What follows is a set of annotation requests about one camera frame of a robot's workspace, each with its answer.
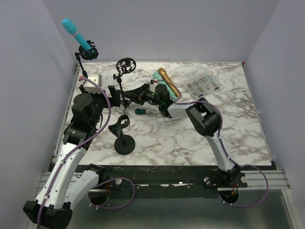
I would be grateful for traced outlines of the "mint green microphone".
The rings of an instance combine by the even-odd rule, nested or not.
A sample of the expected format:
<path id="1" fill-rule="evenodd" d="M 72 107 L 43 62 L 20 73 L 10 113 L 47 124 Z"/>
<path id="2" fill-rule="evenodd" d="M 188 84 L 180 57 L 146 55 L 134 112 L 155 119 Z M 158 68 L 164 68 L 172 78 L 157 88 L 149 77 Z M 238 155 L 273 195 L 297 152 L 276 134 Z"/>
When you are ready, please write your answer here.
<path id="1" fill-rule="evenodd" d="M 152 76 L 153 76 L 153 79 L 158 80 L 158 82 L 157 82 L 158 84 L 164 84 L 166 86 L 167 90 L 169 91 L 170 98 L 172 100 L 177 99 L 177 96 L 175 95 L 173 90 L 168 86 L 168 84 L 164 81 L 164 79 L 162 78 L 162 76 L 158 72 L 154 72 Z"/>

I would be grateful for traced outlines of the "gold microphone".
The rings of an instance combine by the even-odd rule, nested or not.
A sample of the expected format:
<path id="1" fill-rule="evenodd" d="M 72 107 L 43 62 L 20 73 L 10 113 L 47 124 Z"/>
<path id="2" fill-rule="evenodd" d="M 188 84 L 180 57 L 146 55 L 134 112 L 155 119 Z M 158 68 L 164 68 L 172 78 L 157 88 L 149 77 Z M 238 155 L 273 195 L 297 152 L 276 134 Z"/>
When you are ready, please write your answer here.
<path id="1" fill-rule="evenodd" d="M 158 73 L 159 75 L 162 77 L 162 79 L 169 84 L 171 90 L 174 92 L 174 94 L 176 95 L 177 99 L 179 100 L 182 97 L 181 92 L 178 90 L 178 88 L 174 85 L 174 83 L 171 81 L 170 77 L 168 76 L 166 70 L 164 68 L 159 68 L 158 69 Z"/>

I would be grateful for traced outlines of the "blue microphone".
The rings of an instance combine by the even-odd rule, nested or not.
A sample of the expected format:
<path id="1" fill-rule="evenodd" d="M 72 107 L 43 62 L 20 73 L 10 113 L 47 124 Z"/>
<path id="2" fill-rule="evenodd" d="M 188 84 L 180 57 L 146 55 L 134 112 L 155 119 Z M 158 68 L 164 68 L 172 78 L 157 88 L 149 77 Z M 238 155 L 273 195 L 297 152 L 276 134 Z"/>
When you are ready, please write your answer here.
<path id="1" fill-rule="evenodd" d="M 74 37 L 74 39 L 85 51 L 89 52 L 89 54 L 97 55 L 97 51 L 93 50 L 93 47 L 90 46 L 89 43 L 83 38 L 75 24 L 69 18 L 63 19 L 61 23 L 65 30 Z"/>

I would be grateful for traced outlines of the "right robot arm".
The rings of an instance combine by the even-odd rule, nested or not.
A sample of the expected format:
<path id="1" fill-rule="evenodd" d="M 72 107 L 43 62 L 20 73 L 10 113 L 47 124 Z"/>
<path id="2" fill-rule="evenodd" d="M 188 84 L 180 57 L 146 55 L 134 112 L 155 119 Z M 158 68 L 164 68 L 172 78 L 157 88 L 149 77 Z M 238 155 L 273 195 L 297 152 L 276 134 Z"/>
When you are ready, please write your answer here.
<path id="1" fill-rule="evenodd" d="M 220 170 L 219 181 L 225 187 L 236 182 L 240 167 L 233 162 L 230 151 L 223 139 L 223 119 L 217 108 L 201 98 L 188 103 L 176 103 L 170 97 L 165 84 L 158 84 L 154 91 L 148 84 L 124 92 L 125 98 L 143 105 L 145 102 L 158 107 L 162 116 L 167 118 L 188 117 L 197 133 L 205 137 L 216 158 Z"/>

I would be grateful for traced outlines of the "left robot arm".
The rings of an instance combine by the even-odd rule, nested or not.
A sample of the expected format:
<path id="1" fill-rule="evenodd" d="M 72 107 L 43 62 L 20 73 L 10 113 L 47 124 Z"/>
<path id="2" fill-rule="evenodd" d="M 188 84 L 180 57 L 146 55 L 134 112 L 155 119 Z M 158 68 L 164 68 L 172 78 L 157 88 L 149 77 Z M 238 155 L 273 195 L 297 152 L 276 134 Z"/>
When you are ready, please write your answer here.
<path id="1" fill-rule="evenodd" d="M 70 184 L 74 172 L 86 154 L 92 140 L 101 132 L 96 125 L 102 120 L 102 111 L 119 107 L 120 91 L 108 87 L 111 96 L 104 97 L 100 91 L 80 86 L 81 93 L 75 96 L 71 111 L 71 123 L 64 130 L 63 144 L 58 160 L 35 200 L 26 201 L 23 211 L 37 228 L 65 229 L 72 211 L 79 201 L 94 188 L 102 188 L 106 177 L 94 170 L 85 171 L 84 177 Z"/>

